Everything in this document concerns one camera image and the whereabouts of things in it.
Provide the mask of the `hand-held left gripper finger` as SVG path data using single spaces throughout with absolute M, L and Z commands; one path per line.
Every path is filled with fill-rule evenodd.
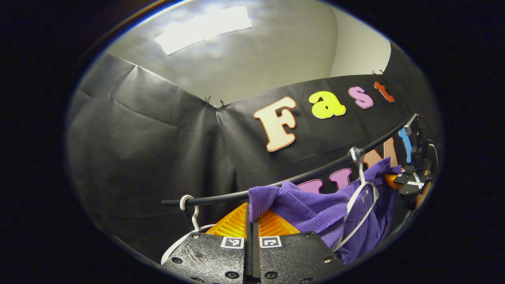
M 244 284 L 251 274 L 248 203 L 216 224 L 181 237 L 163 254 L 161 266 L 200 284 Z
M 261 284 L 308 284 L 343 268 L 314 231 L 299 231 L 267 210 L 254 222 L 252 272 Z

